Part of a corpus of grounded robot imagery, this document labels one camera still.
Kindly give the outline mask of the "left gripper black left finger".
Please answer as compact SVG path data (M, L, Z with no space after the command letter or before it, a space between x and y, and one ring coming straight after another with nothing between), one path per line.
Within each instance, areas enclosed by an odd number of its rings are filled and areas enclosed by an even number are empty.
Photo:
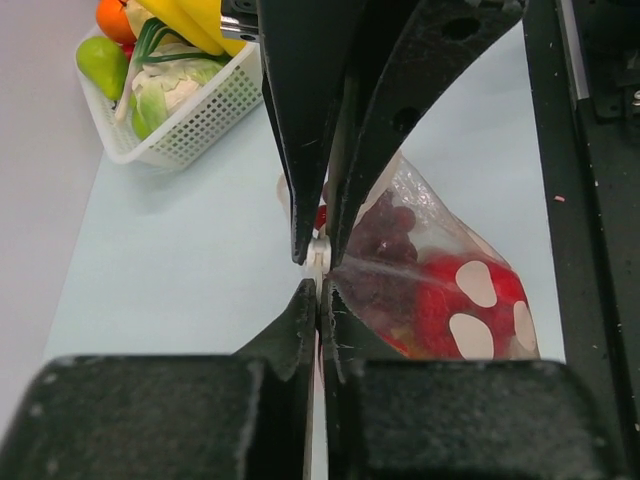
M65 356L29 385L5 479L306 479L316 287L231 355Z

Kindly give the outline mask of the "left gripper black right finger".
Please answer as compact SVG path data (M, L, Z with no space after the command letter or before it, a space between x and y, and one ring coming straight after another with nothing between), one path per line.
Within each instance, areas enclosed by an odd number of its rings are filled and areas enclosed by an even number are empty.
M332 282L320 332L332 479L634 477L562 363L406 359Z

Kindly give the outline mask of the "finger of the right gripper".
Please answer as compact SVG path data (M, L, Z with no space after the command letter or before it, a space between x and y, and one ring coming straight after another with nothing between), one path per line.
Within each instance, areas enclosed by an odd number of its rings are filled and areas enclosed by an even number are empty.
M406 137L524 12L522 1L367 2L329 161L332 264L341 263L360 207Z
M262 93L290 195L291 257L305 262L363 1L260 1Z

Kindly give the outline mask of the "clear zip top bag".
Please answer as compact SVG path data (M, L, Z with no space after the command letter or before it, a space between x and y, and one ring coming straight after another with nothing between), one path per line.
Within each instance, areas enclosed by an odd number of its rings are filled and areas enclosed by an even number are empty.
M516 272L401 154L374 184L328 278L355 325L406 358L539 356Z

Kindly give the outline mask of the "dark purple grape bunch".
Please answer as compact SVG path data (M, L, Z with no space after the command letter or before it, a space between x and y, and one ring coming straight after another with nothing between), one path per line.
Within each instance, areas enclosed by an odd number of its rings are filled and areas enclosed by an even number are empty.
M417 248L415 212L387 188L354 226L340 266L329 278L354 314L373 328L399 325L413 311Z

